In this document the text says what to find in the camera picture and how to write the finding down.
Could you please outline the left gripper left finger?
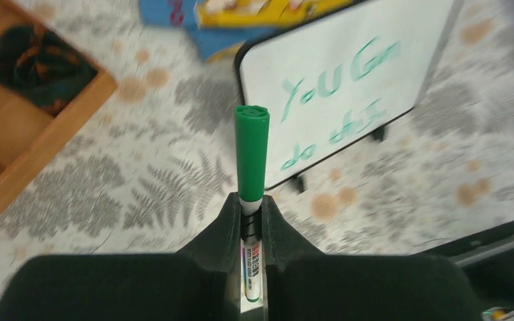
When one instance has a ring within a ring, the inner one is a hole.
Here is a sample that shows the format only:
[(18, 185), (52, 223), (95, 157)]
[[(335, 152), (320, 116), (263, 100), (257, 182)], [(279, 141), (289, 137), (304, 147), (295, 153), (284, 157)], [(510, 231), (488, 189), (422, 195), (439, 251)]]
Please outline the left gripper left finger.
[(238, 320), (240, 204), (174, 253), (41, 255), (0, 298), (0, 320)]

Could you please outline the green marker cap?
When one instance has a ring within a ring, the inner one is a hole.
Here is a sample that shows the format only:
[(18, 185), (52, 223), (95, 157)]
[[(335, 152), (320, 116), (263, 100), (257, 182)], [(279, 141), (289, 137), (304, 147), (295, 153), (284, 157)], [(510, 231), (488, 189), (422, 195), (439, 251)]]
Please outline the green marker cap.
[(238, 194), (252, 203), (264, 194), (270, 115), (260, 106), (234, 110)]

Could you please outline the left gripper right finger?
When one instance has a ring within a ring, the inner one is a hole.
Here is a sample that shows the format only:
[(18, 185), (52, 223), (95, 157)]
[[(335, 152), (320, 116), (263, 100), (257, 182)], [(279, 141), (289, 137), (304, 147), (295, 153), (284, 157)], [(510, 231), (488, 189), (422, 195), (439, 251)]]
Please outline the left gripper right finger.
[(267, 320), (480, 320), (464, 272), (437, 255), (329, 255), (262, 202)]

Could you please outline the small whiteboard black frame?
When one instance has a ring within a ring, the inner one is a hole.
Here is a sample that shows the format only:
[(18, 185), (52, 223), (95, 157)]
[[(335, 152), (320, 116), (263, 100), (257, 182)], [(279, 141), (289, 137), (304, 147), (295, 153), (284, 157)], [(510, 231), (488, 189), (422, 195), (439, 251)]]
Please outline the small whiteboard black frame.
[(242, 101), (270, 113), (265, 187), (319, 164), (421, 101), (460, 1), (359, 1), (245, 43)]

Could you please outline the green whiteboard marker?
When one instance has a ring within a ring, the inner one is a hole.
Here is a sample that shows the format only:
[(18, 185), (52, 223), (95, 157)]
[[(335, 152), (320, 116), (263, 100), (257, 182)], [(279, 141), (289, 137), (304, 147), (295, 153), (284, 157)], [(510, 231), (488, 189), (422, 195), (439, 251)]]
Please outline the green whiteboard marker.
[(262, 289), (261, 204), (240, 199), (244, 295), (249, 302), (257, 302)]

